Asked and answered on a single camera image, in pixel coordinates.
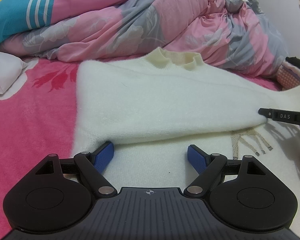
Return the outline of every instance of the silver screw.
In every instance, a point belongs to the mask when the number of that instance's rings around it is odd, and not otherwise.
[[[187,188],[187,191],[192,194],[200,194],[203,189],[199,186],[190,186]]]
[[[114,192],[114,188],[109,187],[109,186],[103,186],[103,187],[99,188],[98,191],[99,191],[100,194],[109,195],[112,192]]]

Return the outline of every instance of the blue gripper pad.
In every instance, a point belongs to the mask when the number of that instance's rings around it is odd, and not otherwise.
[[[114,145],[111,142],[103,144],[101,147],[104,147],[103,149],[98,148],[95,152],[100,151],[94,160],[93,166],[96,168],[96,170],[99,173],[102,173],[107,165],[110,163],[110,161],[113,158],[114,155]]]
[[[191,145],[188,147],[187,157],[192,167],[194,167],[199,174],[201,174],[207,167],[205,158],[192,148]]]

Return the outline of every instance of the comforter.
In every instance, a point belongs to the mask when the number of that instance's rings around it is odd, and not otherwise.
[[[60,2],[71,6],[63,6],[64,12],[56,16]],[[5,39],[0,51],[71,62],[140,56],[164,47],[199,52],[210,65],[250,76],[276,75],[287,56],[280,33],[257,0],[107,0],[98,9],[93,2],[49,0],[52,9],[43,10],[43,21],[34,15],[30,30]],[[82,9],[70,13],[74,3],[83,4],[77,6]],[[32,9],[32,1],[21,12],[30,8],[30,14],[39,13],[42,6],[37,2]],[[47,26],[53,21],[45,18],[60,21]]]

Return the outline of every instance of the black handheld tool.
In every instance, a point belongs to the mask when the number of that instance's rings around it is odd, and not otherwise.
[[[260,108],[258,113],[274,121],[292,123],[300,126],[300,112]]]
[[[73,159],[47,155],[7,193],[3,210],[13,230],[4,240],[299,239],[289,230],[295,195],[251,155],[228,160],[190,145],[188,160],[199,176],[183,192],[119,193],[101,175],[113,155],[110,142]]]

